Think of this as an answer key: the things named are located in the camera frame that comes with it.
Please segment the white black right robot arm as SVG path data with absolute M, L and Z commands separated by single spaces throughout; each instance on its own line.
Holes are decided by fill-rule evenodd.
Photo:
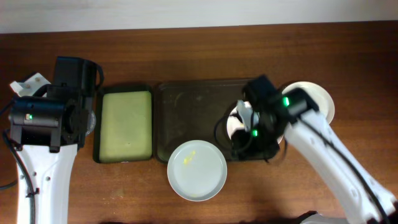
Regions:
M 302 88 L 285 93 L 261 75 L 236 104 L 243 129 L 231 135 L 233 159 L 271 160 L 283 137 L 315 169 L 345 211 L 346 223 L 397 223 L 397 198 L 356 160 Z

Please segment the white grey plate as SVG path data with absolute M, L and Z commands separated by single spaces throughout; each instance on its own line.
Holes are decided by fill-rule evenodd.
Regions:
M 167 178 L 185 200 L 203 202 L 217 195 L 228 175 L 226 159 L 212 143 L 202 140 L 179 145 L 167 163 Z

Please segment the pink plate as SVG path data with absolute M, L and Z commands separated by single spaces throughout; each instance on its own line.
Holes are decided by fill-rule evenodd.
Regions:
M 234 134 L 235 131 L 239 129 L 244 129 L 244 125 L 240 120 L 236 117 L 233 117 L 233 114 L 237 113 L 237 107 L 235 106 L 233 110 L 230 112 L 229 117 L 226 122 L 226 132 L 231 139 L 232 135 Z

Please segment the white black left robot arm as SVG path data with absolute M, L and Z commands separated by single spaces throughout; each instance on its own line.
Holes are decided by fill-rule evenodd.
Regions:
M 76 155 L 96 125 L 93 100 L 104 82 L 97 63 L 57 57 L 49 82 L 35 73 L 13 82 L 17 97 L 2 134 L 18 174 L 18 223 L 66 223 Z

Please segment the cream plate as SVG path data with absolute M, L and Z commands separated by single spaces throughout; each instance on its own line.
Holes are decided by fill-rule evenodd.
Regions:
M 331 95 L 320 85 L 312 82 L 293 82 L 283 87 L 282 93 L 287 93 L 294 88 L 301 88 L 305 90 L 317 103 L 320 112 L 325 116 L 330 124 L 335 115 L 335 104 Z

